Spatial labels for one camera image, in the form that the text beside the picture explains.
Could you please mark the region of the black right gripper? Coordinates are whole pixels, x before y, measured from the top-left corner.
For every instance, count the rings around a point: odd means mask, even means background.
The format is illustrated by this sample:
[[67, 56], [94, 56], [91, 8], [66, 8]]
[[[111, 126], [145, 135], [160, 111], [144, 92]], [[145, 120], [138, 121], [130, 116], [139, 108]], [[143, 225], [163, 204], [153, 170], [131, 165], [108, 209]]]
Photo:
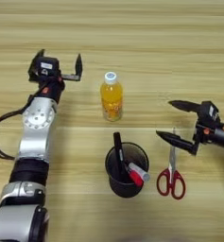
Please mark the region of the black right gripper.
[[[169, 104], [185, 112], [198, 112], [200, 109], [199, 104], [184, 100], [171, 100]], [[181, 139], [179, 135], [174, 133], [159, 130], [156, 133], [173, 147], [186, 150], [192, 155], [197, 154], [199, 144], [214, 144], [224, 147], [224, 123], [220, 121], [197, 121], [193, 136], [194, 144]]]

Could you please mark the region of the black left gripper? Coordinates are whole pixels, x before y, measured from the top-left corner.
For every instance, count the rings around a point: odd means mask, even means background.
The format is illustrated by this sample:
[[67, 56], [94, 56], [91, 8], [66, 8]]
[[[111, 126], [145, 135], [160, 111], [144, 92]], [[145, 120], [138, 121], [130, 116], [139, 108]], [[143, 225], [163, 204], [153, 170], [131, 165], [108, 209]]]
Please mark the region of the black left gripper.
[[[30, 66], [28, 68], [29, 81], [37, 81], [38, 79], [38, 71], [37, 71], [37, 60], [39, 57], [42, 57], [44, 54], [44, 49], [41, 49], [37, 52], [36, 56], [32, 59]], [[56, 101], [56, 103], [60, 102], [60, 96], [62, 91], [65, 88], [65, 84], [63, 80], [70, 81], [80, 81], [83, 71], [82, 66], [82, 58], [81, 55], [78, 54], [76, 65], [76, 72], [74, 74], [62, 74], [61, 77], [39, 77], [39, 87], [43, 89], [38, 93], [38, 97], [47, 97]]]

